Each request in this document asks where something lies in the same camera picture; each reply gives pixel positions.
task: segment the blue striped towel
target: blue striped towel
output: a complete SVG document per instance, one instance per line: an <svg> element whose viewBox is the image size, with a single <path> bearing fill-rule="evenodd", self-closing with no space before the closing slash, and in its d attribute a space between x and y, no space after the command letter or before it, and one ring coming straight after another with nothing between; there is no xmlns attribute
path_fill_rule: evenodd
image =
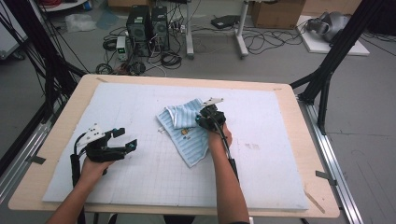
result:
<svg viewBox="0 0 396 224"><path fill-rule="evenodd" d="M201 103L201 99L195 99L184 105L167 106L157 116L189 167L203 159L208 149L207 132L195 121L201 110Z"/></svg>

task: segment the white paper mat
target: white paper mat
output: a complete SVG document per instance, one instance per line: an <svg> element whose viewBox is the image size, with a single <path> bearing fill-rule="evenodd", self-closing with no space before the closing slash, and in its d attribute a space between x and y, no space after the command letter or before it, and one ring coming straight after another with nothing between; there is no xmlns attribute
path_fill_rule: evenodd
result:
<svg viewBox="0 0 396 224"><path fill-rule="evenodd" d="M69 156L82 133L98 123L106 132L125 128L126 134L109 141L123 146L137 138L137 149L117 161L90 195L90 203L216 206L216 183L210 153L191 169L181 159L156 120L167 105L210 97L218 104L233 133L242 191L249 208L307 209L290 142L271 91L191 88L102 83L96 89L56 167L43 198L61 202L72 189Z"/></svg>

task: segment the human arm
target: human arm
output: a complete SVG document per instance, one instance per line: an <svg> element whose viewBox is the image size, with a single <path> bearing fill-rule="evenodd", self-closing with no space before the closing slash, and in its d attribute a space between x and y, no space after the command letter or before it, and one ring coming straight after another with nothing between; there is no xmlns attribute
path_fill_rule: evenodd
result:
<svg viewBox="0 0 396 224"><path fill-rule="evenodd" d="M223 132L230 146L233 137L226 124L223 126ZM218 133L208 132L208 143L215 165L219 224L236 221L249 223L245 197L228 162L221 136Z"/></svg>
<svg viewBox="0 0 396 224"><path fill-rule="evenodd" d="M74 224L84 206L85 201L93 191L94 186L102 177L103 171L114 161L93 162L86 158L81 169L79 181L69 195L64 199L55 213L47 221L48 224Z"/></svg>

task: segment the computer tower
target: computer tower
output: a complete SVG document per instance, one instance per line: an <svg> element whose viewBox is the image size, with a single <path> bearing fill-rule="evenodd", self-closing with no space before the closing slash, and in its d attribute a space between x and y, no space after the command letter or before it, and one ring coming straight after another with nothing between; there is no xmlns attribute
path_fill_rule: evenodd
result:
<svg viewBox="0 0 396 224"><path fill-rule="evenodd" d="M138 57L148 57L151 56L151 48L152 45L148 43L148 41L142 41L142 42L135 42L134 43L134 55L137 55Z"/></svg>
<svg viewBox="0 0 396 224"><path fill-rule="evenodd" d="M168 51L169 31L166 7L154 7L151 10L151 22L153 35L155 36L156 46L160 46L162 51Z"/></svg>
<svg viewBox="0 0 396 224"><path fill-rule="evenodd" d="M149 6L132 6L126 22L129 37L134 41L150 41L152 38Z"/></svg>
<svg viewBox="0 0 396 224"><path fill-rule="evenodd" d="M133 54L140 57L150 56L151 47L149 42L153 35L149 6L132 6L126 22L126 28L131 40Z"/></svg>

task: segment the wooden table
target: wooden table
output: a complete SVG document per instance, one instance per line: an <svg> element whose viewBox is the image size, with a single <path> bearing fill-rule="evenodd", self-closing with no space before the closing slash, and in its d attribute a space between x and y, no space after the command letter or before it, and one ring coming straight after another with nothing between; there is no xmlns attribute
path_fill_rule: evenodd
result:
<svg viewBox="0 0 396 224"><path fill-rule="evenodd" d="M232 88L240 90L273 91L276 94L291 148L309 202L306 211L271 211L250 209L254 217L338 217L340 212L328 180L316 176L323 171L318 153L305 124L304 117L291 87L287 84L183 79L165 77L121 77L87 75L79 82L75 92L53 126L37 156L47 159L44 164L32 163L9 201L15 210L54 211L58 203L44 203L42 197L52 179L57 162L70 140L81 115L99 83L134 83L164 86ZM88 212L215 215L216 209L203 207L174 207L124 204L87 204Z"/></svg>

